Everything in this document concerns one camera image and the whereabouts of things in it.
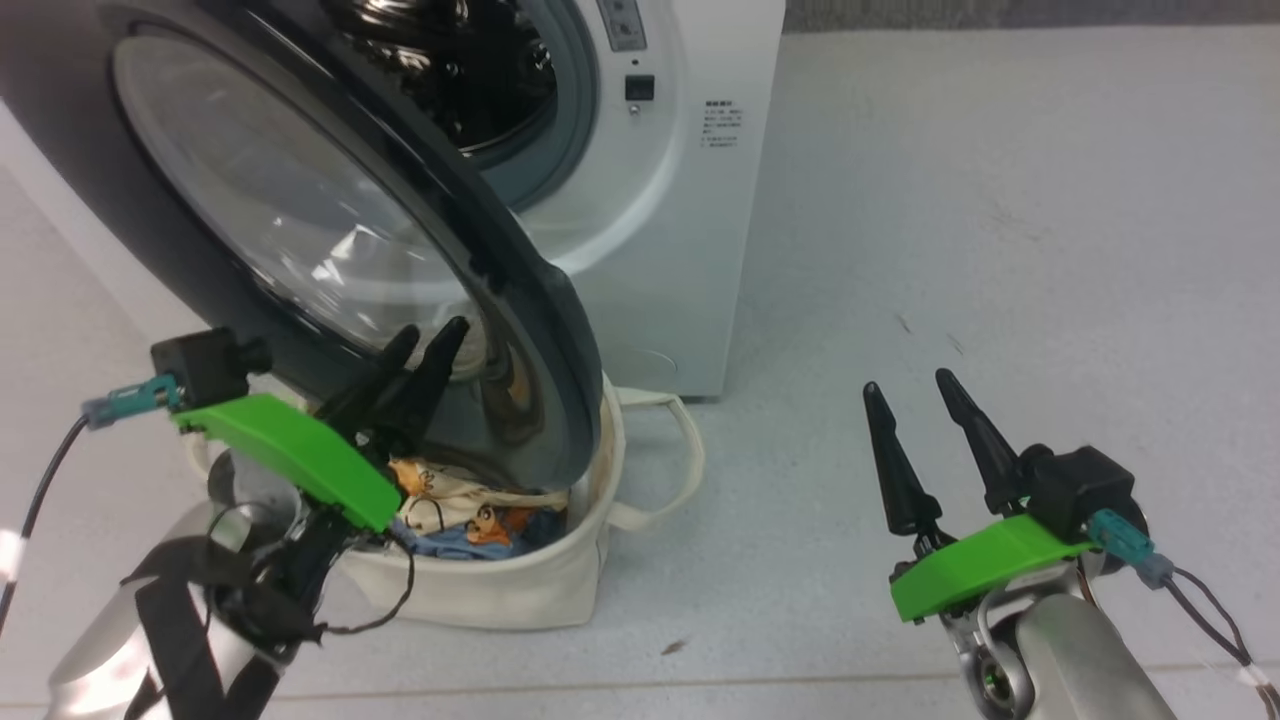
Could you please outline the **grey warning label sticker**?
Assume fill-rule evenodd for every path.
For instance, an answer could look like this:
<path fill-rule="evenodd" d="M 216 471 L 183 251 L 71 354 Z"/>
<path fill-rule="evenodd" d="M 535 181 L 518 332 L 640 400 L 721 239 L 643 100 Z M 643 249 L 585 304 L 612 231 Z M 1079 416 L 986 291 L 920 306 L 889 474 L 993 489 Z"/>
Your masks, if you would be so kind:
<path fill-rule="evenodd" d="M 596 0 L 613 53 L 641 53 L 648 47 L 637 0 Z"/>

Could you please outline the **blue cartoon print garment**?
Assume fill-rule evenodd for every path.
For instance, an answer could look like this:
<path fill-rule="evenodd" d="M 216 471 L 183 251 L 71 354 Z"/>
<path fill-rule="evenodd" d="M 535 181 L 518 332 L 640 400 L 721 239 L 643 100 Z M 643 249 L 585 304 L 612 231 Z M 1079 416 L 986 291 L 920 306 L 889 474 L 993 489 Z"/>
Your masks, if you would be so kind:
<path fill-rule="evenodd" d="M 504 561 L 561 541 L 568 530 L 568 491 L 499 492 L 420 459 L 389 462 L 406 493 L 390 532 L 410 552 L 451 561 Z"/>

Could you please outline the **small printed text label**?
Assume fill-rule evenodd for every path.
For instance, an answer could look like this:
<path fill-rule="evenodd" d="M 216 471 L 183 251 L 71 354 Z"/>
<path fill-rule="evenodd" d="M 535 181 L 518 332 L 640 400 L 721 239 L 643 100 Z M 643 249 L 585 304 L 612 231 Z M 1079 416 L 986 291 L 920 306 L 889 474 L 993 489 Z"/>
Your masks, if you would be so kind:
<path fill-rule="evenodd" d="M 733 149 L 739 146 L 745 110 L 732 100 L 707 100 L 703 105 L 700 146 Z"/>

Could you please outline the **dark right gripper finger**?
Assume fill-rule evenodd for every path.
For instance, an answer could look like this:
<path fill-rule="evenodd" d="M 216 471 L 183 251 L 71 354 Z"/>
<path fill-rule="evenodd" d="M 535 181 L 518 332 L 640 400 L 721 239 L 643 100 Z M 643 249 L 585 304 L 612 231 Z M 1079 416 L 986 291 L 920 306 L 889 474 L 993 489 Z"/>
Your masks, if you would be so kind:
<path fill-rule="evenodd" d="M 942 510 L 924 492 L 896 429 L 896 418 L 876 382 L 863 388 L 870 446 L 887 528 L 893 536 L 936 536 Z"/>
<path fill-rule="evenodd" d="M 950 369 L 937 369 L 934 379 L 948 415 L 961 428 L 975 460 L 986 507 L 1000 516 L 1024 512 L 1018 454 Z"/>

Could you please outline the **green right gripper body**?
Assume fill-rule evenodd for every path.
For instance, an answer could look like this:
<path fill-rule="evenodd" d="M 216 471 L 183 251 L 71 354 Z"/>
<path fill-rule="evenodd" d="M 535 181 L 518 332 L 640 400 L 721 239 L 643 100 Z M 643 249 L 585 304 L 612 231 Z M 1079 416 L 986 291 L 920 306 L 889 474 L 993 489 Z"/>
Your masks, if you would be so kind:
<path fill-rule="evenodd" d="M 1089 539 L 1065 542 L 1019 515 L 918 559 L 890 582 L 890 593 L 900 620 L 915 623 L 1092 548 Z"/>

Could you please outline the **white front-load washing machine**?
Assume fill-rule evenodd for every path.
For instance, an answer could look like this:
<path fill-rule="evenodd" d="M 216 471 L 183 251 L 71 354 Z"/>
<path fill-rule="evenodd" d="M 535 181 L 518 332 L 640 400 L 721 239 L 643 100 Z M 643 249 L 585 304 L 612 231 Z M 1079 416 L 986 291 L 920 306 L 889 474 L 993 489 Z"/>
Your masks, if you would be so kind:
<path fill-rule="evenodd" d="M 613 53 L 596 0 L 323 0 L 356 53 L 468 159 L 572 282 L 618 386 L 724 386 L 787 0 L 637 0 L 648 47 Z M 626 102 L 625 77 L 655 77 Z M 703 105 L 745 110 L 700 146 Z M 79 255 L 151 340 L 204 322 L 76 196 L 0 97 L 0 147 L 91 233 Z"/>

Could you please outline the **cream canvas laundry basket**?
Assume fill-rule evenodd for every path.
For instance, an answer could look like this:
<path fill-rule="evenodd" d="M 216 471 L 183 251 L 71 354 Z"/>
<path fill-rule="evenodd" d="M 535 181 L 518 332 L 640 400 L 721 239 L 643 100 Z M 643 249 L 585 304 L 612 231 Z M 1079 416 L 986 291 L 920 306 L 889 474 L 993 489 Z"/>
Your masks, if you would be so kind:
<path fill-rule="evenodd" d="M 301 510 L 287 519 L 284 538 L 273 541 L 266 550 L 253 552 L 247 560 L 216 561 L 225 571 L 215 582 L 221 614 L 246 630 L 273 639 L 315 642 L 324 634 L 352 634 L 352 626 L 315 618 L 326 575 L 339 569 L 378 610 L 379 624 L 404 618 L 445 626 L 536 632 L 588 623 L 595 611 L 611 532 L 646 529 L 681 509 L 700 489 L 707 464 L 700 430 L 678 396 L 618 386 L 609 378 L 603 379 L 602 392 L 602 437 L 586 469 L 570 478 L 567 489 L 500 489 L 493 471 L 466 470 L 440 451 L 380 451 L 375 446 L 375 427 L 367 429 L 365 445 L 347 441 L 397 487 L 401 507 L 406 493 L 389 470 L 389 462 L 397 459 L 420 459 L 499 492 L 568 491 L 570 525 L 564 537 L 504 561 L 466 562 L 413 555 L 392 534 L 390 525 L 383 533 L 360 530 L 339 507 L 321 505 L 230 448 L 280 482 L 300 501 Z M 627 406 L 668 410 L 686 442 L 684 484 L 657 510 L 636 509 L 616 498 L 626 455 L 622 411 Z"/>

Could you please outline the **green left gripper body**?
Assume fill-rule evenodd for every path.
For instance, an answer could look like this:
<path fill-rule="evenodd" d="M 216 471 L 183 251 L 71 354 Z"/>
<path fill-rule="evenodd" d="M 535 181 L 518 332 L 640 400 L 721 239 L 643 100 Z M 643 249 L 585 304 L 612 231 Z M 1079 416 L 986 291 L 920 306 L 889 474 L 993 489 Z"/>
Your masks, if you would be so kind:
<path fill-rule="evenodd" d="M 174 413 L 172 421 L 246 454 L 321 505 L 339 507 L 360 530 L 383 533 L 401 509 L 397 487 L 357 448 L 274 395 Z"/>

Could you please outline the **black round glass washer door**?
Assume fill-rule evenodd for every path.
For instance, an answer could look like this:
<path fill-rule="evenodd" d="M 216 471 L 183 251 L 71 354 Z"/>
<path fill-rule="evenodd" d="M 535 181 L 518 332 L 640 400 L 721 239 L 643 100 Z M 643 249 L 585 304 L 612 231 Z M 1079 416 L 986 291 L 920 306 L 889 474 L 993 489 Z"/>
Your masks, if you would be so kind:
<path fill-rule="evenodd" d="M 320 404 L 402 329 L 463 318 L 412 455 L 502 489 L 573 484 L 603 374 L 571 279 L 323 0 L 0 0 L 0 97 L 120 249 L 204 322 L 269 342 Z"/>

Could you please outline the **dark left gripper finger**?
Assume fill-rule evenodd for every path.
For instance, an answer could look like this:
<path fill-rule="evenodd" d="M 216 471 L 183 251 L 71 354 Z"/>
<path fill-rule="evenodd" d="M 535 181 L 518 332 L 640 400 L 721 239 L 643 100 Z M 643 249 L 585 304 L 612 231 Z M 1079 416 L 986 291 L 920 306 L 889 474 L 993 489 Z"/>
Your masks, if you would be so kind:
<path fill-rule="evenodd" d="M 451 383 L 454 360 L 470 331 L 465 316 L 451 318 L 429 341 L 415 369 L 393 383 L 375 410 L 380 451 L 416 451 Z"/>
<path fill-rule="evenodd" d="M 324 401 L 315 419 L 340 438 L 355 438 L 370 423 L 381 395 L 403 372 L 421 338 L 416 325 L 406 325 L 383 347 L 372 369 L 338 395 Z"/>

